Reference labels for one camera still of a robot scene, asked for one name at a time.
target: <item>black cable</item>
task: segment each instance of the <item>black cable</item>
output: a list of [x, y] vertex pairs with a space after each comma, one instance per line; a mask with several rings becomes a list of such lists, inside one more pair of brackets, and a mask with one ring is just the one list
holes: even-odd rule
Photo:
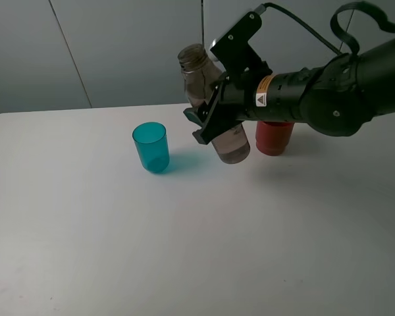
[[348, 30], [344, 31], [341, 28], [338, 22], [338, 14], [347, 10], [351, 10], [353, 12], [363, 12], [375, 20], [382, 31], [387, 33], [395, 33], [395, 23], [390, 22], [386, 13], [378, 6], [366, 1], [351, 2], [347, 3], [346, 5], [342, 5], [332, 16], [330, 20], [330, 28], [335, 36], [351, 49], [353, 57], [357, 57], [357, 54], [360, 50], [360, 45], [358, 44], [356, 38], [347, 32]]
[[294, 21], [296, 21], [298, 24], [303, 26], [307, 31], [311, 33], [311, 35], [315, 36], [319, 41], [321, 41], [324, 45], [326, 45], [331, 51], [336, 53], [337, 55], [341, 55], [342, 53], [338, 48], [333, 46], [330, 42], [328, 42], [325, 38], [322, 37], [321, 34], [317, 33], [313, 28], [311, 28], [306, 22], [304, 22], [302, 19], [300, 19], [298, 16], [292, 14], [290, 11], [287, 9], [284, 9], [283, 7], [280, 7], [279, 5], [276, 5], [275, 3], [268, 2], [264, 3], [263, 6], [268, 9], [268, 8], [273, 8], [276, 9], [285, 15], [288, 15], [290, 18], [292, 18]]

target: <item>cup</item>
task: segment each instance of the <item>cup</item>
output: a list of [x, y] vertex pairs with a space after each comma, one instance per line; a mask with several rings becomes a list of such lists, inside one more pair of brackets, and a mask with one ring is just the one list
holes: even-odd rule
[[291, 138], [294, 123], [257, 122], [256, 147], [265, 155], [282, 154]]
[[164, 171], [170, 163], [164, 125], [157, 122], [143, 123], [134, 129], [132, 136], [142, 166], [152, 173]]

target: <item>gray wall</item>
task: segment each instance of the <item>gray wall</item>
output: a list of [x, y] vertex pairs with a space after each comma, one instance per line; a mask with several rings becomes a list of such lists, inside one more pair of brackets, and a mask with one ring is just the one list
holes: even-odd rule
[[185, 102], [178, 52], [201, 43], [200, 0], [59, 0], [92, 107]]
[[[282, 5], [299, 16], [322, 36], [339, 47], [340, 41], [329, 28], [329, 20], [335, 10], [347, 0], [280, 0]], [[204, 0], [205, 44], [209, 47], [217, 36], [222, 35], [248, 9], [254, 9], [260, 0]], [[350, 13], [342, 13], [341, 25], [345, 28]], [[274, 10], [267, 10], [263, 16], [262, 29], [252, 38], [250, 44], [274, 72], [297, 71], [306, 67], [322, 66], [334, 53], [315, 39], [299, 24]]]
[[[389, 20], [395, 22], [395, 0], [369, 0], [369, 2], [378, 5], [387, 13]], [[354, 12], [348, 32], [357, 38], [362, 52], [395, 37], [394, 34], [379, 30], [372, 18], [357, 11]]]
[[[395, 21], [395, 0], [372, 1]], [[63, 32], [48, 0], [0, 0], [0, 113], [186, 100], [176, 55], [184, 46], [202, 41], [200, 0], [51, 2]], [[340, 46], [329, 20], [347, 0], [275, 2]], [[203, 4], [209, 47], [213, 38], [260, 1], [203, 0]], [[352, 19], [350, 12], [344, 13], [340, 19], [362, 51], [393, 37], [361, 13]], [[275, 72], [321, 66], [334, 56], [272, 9], [263, 15], [262, 30], [251, 44]]]
[[0, 113], [90, 107], [46, 0], [0, 0]]

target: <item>wall seam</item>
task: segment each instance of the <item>wall seam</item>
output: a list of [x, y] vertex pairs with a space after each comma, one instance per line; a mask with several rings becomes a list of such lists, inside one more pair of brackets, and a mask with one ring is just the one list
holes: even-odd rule
[[67, 47], [68, 52], [69, 52], [69, 54], [70, 54], [70, 58], [72, 59], [73, 65], [74, 65], [74, 67], [75, 67], [75, 69], [76, 69], [76, 73], [78, 74], [78, 77], [79, 77], [79, 80], [80, 80], [80, 84], [82, 85], [82, 88], [83, 88], [83, 90], [84, 90], [84, 92], [85, 92], [86, 99], [88, 100], [88, 103], [90, 104], [90, 107], [92, 108], [91, 99], [90, 99], [90, 97], [89, 97], [89, 95], [88, 95], [88, 92], [86, 91], [86, 87], [85, 87], [84, 81], [83, 81], [83, 79], [82, 79], [82, 76], [80, 75], [78, 65], [77, 65], [76, 62], [74, 61], [74, 57], [73, 57], [72, 51], [70, 50], [70, 47], [69, 47], [69, 45], [68, 45], [68, 42], [67, 42], [65, 33], [63, 32], [63, 29], [62, 29], [62, 27], [61, 27], [59, 18], [57, 17], [57, 13], [55, 12], [55, 9], [54, 9], [54, 6], [53, 6], [51, 0], [48, 0], [48, 3], [50, 4], [51, 10], [53, 10], [53, 14], [54, 14], [54, 17], [55, 17], [55, 19], [56, 19], [56, 21], [57, 21], [57, 25], [59, 26], [61, 35], [63, 36], [63, 39], [65, 40], [66, 47]]
[[[353, 19], [354, 11], [355, 11], [355, 10], [351, 11], [350, 19], [348, 20], [348, 24], [347, 24], [347, 27], [346, 27], [346, 29], [345, 29], [345, 32], [348, 32], [348, 30], [350, 29], [350, 24], [351, 24], [351, 21], [352, 21], [352, 19]], [[344, 42], [341, 41], [341, 44], [340, 44], [340, 51], [342, 51], [343, 45], [344, 45]]]
[[200, 8], [201, 8], [201, 31], [202, 31], [202, 45], [205, 47], [205, 12], [203, 10], [204, 0], [200, 0]]

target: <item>red cup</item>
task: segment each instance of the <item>red cup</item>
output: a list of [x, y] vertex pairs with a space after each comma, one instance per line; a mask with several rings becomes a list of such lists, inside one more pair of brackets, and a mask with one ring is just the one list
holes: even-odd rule
[[291, 138], [294, 123], [257, 122], [256, 147], [268, 156], [284, 152]]

